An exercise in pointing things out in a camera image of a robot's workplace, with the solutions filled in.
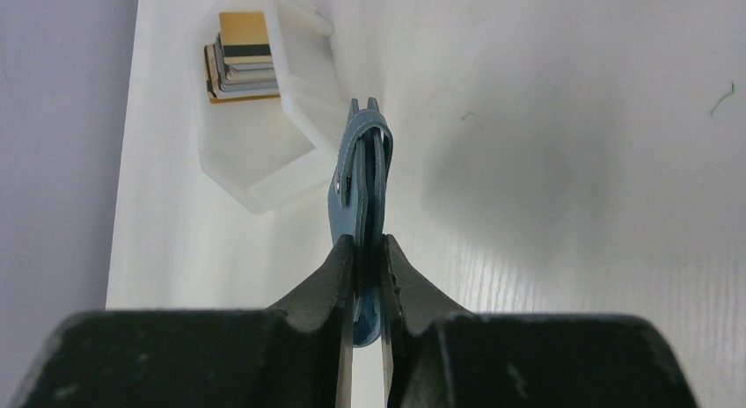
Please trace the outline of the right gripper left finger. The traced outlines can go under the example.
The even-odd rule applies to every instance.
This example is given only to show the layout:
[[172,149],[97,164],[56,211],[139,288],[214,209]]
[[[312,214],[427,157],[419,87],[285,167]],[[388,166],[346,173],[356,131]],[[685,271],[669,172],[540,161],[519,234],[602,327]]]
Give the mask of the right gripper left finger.
[[262,310],[107,310],[49,335],[13,407],[348,407],[355,246]]

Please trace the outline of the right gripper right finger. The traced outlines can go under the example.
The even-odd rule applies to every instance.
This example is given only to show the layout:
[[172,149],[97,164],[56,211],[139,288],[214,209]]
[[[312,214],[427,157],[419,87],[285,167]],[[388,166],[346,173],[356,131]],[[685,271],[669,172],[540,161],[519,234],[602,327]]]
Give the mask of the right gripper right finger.
[[473,313],[381,248],[390,407],[694,407],[668,341],[618,313]]

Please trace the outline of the blue leather card holder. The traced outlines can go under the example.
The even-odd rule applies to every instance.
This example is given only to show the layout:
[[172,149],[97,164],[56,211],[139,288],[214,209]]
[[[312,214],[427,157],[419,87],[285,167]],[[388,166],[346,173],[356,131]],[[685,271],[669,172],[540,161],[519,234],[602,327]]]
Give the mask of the blue leather card holder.
[[377,99],[365,108],[350,102],[329,191],[327,211],[333,241],[354,240],[353,345],[365,347],[381,333],[377,255],[385,218],[385,195],[393,137]]

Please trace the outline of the clear plastic tray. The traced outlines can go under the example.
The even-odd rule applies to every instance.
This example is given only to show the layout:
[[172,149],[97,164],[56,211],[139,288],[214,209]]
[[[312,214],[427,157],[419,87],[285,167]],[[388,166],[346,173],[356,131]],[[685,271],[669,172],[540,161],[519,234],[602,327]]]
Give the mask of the clear plastic tray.
[[[267,20],[279,94],[218,102],[204,48],[218,15],[261,11]],[[333,175],[346,125],[331,21],[309,0],[218,0],[186,40],[202,170],[247,210],[261,215]]]

